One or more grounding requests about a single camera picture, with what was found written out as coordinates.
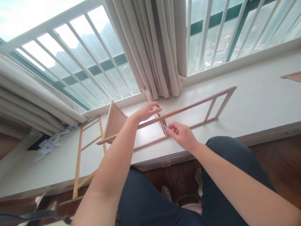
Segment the curtain fold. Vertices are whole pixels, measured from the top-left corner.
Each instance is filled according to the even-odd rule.
[[[87,119],[29,77],[8,58],[0,56],[0,112],[50,136]]]
[[[178,96],[187,76],[185,2],[106,0],[106,6],[139,88],[154,99]]]

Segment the window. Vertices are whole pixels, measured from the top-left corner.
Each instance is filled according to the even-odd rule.
[[[1,3],[0,52],[85,110],[139,93],[99,1],[63,2]]]
[[[188,75],[301,37],[301,0],[187,0],[186,6]]]

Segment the dark pants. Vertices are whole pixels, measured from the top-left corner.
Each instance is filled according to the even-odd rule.
[[[206,145],[274,191],[248,147],[231,137],[213,137]],[[199,215],[168,201],[141,171],[131,167],[118,206],[121,225],[247,225],[203,167],[202,173],[203,212]]]

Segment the shoe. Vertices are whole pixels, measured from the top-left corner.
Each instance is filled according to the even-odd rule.
[[[170,195],[170,192],[166,186],[162,186],[161,194],[172,202],[172,196]]]
[[[203,180],[202,180],[203,174],[202,174],[201,168],[198,168],[197,171],[195,171],[194,178],[195,178],[195,181],[198,183],[198,195],[200,197],[202,197],[202,195],[203,195]]]

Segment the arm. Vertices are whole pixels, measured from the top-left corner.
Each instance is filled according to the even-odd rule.
[[[101,161],[82,199],[72,225],[115,225],[121,192],[129,173],[137,128],[162,108],[157,102],[148,103],[125,122]]]
[[[174,121],[168,128],[170,136],[196,157],[248,225],[301,224],[298,208],[199,143],[188,126]]]

